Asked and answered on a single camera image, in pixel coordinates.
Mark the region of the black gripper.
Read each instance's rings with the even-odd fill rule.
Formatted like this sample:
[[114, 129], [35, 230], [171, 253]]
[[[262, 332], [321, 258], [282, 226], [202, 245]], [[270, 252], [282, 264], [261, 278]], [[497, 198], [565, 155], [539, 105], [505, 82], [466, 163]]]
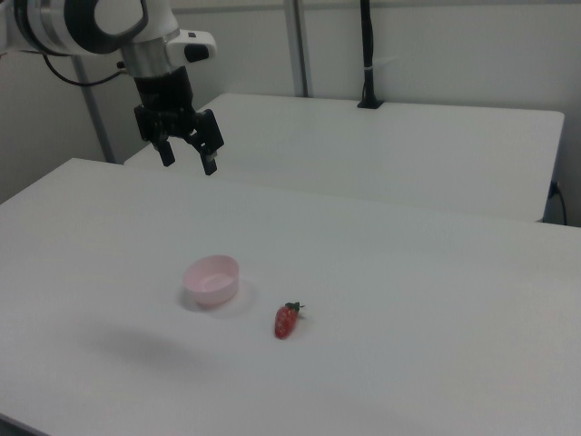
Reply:
[[179, 137], [199, 154], [204, 173], [217, 171], [218, 150], [224, 145], [222, 133], [211, 109], [195, 113], [192, 87], [184, 66], [156, 77], [135, 78], [141, 104], [134, 108], [141, 137], [150, 142], [164, 166], [175, 163], [168, 137]]

